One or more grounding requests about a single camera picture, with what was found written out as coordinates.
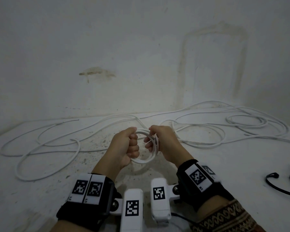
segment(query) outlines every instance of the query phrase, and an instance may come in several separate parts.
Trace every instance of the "wall stain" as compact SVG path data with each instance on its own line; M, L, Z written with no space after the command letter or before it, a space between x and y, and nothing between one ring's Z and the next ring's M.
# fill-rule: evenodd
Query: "wall stain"
M111 80L112 77L116 77L114 73L112 73L109 70L103 69L101 67L91 67L83 72L79 73L80 76L86 76L87 77L87 83L89 83L89 75L96 75L96 79L102 80L105 78L106 80Z
M184 40L181 47L181 56L178 66L178 86L177 86L177 98L176 98L176 109L182 108L183 100L184 100L184 90L185 90L185 70L186 70L186 44L189 38L191 37L199 37L201 35L206 34L224 34L229 36L239 36L240 42L243 43L243 47L240 51L239 62L236 68L236 80L233 89L232 96L236 98L241 86L241 81L245 69L246 64L246 56L247 56L247 42L248 42L248 33L246 29L242 26L235 26L224 21L220 21L217 24L211 25L209 27L200 28L195 31L191 31L184 36Z

